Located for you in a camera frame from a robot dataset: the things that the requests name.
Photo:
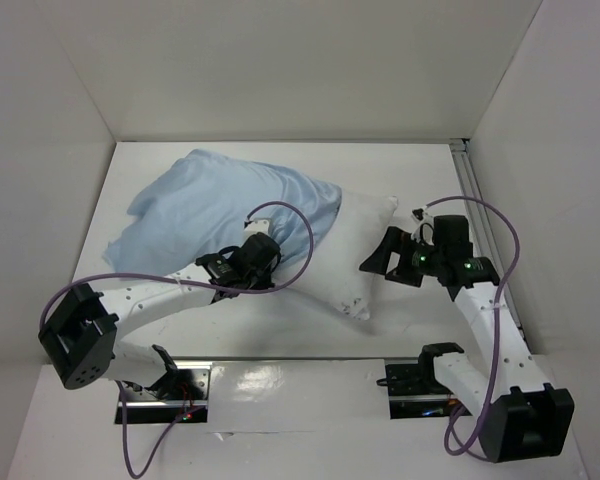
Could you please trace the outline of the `white pillow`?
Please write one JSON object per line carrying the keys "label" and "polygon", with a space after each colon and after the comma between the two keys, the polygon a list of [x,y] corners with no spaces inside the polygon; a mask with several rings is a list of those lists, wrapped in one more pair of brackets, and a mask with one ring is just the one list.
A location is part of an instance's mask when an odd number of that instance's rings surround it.
{"label": "white pillow", "polygon": [[398,204],[393,196],[343,191],[333,225],[290,288],[352,319],[369,320],[373,277],[359,266],[379,246]]}

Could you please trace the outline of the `light blue pillowcase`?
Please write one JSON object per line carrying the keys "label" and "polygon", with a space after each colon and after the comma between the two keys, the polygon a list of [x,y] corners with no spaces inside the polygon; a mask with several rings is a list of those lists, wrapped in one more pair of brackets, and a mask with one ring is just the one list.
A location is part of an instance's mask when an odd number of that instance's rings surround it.
{"label": "light blue pillowcase", "polygon": [[288,267],[324,238],[341,201],[339,186],[297,170],[195,149],[135,196],[127,209],[134,222],[103,258],[116,272],[171,274],[242,244],[244,222],[254,213],[271,221]]}

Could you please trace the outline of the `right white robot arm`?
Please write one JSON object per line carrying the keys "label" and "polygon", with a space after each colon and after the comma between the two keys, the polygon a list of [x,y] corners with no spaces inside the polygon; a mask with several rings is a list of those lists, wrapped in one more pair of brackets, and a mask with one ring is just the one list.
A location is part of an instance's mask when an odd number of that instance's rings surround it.
{"label": "right white robot arm", "polygon": [[462,313],[487,363],[481,373],[457,344],[422,348],[416,379],[428,392],[447,390],[475,420],[474,440],[491,463],[561,454],[575,403],[538,367],[509,308],[492,262],[474,254],[461,215],[422,216],[414,233],[387,229],[360,271],[420,287],[436,279]]}

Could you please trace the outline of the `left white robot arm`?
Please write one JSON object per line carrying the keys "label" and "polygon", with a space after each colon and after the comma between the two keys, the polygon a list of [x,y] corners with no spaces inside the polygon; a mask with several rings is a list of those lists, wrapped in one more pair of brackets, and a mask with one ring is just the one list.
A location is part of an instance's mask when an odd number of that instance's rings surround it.
{"label": "left white robot arm", "polygon": [[164,399],[181,381],[172,356],[156,343],[136,346],[126,336],[181,311],[234,298],[242,290],[272,287],[280,258],[278,244],[256,233],[242,246],[204,255],[162,282],[105,291],[88,283],[76,285],[51,313],[38,338],[68,390],[106,378]]}

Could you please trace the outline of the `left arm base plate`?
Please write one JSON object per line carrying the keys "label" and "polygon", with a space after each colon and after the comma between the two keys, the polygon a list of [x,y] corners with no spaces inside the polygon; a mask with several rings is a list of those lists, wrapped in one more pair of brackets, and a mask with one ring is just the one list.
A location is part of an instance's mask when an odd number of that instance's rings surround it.
{"label": "left arm base plate", "polygon": [[177,417],[182,424],[208,420],[212,363],[177,360],[178,373],[163,389],[148,389],[123,382],[130,425],[168,425]]}

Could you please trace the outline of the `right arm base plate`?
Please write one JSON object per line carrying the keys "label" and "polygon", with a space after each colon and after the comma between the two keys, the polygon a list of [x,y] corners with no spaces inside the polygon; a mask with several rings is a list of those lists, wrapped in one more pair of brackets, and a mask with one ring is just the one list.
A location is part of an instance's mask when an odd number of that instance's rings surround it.
{"label": "right arm base plate", "polygon": [[460,405],[446,387],[424,380],[415,358],[386,360],[376,385],[388,395],[392,420],[449,417]]}

